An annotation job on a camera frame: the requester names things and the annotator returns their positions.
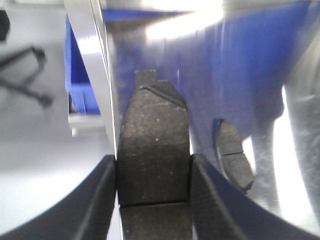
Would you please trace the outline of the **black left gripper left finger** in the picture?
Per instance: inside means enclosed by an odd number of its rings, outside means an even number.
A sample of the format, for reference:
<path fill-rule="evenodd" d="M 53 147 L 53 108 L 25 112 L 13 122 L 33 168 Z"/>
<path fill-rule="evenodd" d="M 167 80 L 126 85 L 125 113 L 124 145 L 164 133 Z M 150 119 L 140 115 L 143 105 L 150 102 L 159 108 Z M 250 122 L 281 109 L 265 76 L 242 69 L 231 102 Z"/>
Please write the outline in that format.
<path fill-rule="evenodd" d="M 116 161 L 106 155 L 69 195 L 2 240 L 105 240 L 116 195 Z"/>

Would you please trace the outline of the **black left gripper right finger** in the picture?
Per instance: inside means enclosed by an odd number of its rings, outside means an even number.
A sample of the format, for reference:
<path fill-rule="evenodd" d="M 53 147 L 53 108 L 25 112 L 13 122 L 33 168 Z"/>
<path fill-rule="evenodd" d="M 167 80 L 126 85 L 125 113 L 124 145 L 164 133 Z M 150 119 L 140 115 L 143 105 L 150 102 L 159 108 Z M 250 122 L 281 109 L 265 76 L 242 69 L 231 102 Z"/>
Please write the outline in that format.
<path fill-rule="evenodd" d="M 235 188 L 202 154 L 193 154 L 189 205 L 199 240 L 317 240 Z"/>

